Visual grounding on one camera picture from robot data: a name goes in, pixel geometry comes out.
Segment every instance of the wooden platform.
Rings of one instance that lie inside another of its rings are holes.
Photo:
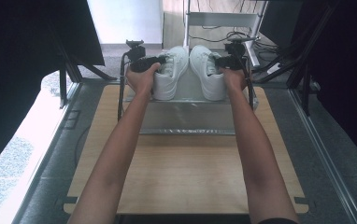
[[[256,115],[263,124],[297,213],[307,204],[278,125],[261,88]],[[67,197],[78,197],[117,122],[118,86],[106,86]],[[118,214],[247,214],[242,168],[232,135],[140,135]],[[71,213],[73,203],[64,210]]]

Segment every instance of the sneaker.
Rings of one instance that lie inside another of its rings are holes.
[[[188,53],[184,47],[174,47],[158,57],[165,56],[162,64],[154,74],[153,95],[156,100],[171,100],[175,97],[179,78],[188,68]]]
[[[195,46],[190,54],[191,68],[201,80],[202,93],[210,101],[219,101],[226,97],[224,75],[215,66],[215,59],[220,57],[220,54],[201,45]]]

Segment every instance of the black sleeve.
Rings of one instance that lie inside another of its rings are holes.
[[[287,218],[274,217],[261,221],[259,224],[297,224],[297,223]]]

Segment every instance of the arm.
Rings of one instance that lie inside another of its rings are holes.
[[[222,69],[234,117],[252,223],[272,217],[299,222],[263,126],[242,93],[241,71]]]
[[[136,95],[109,136],[69,223],[113,222],[158,67],[156,63],[142,74],[127,71]]]

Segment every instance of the human hand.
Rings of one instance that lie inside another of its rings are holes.
[[[243,70],[231,70],[229,68],[220,68],[219,70],[224,73],[224,81],[228,91],[243,91],[246,88],[247,83]]]
[[[142,73],[133,72],[129,68],[126,70],[128,85],[135,93],[150,93],[153,84],[153,74],[161,65],[154,63],[147,71]]]

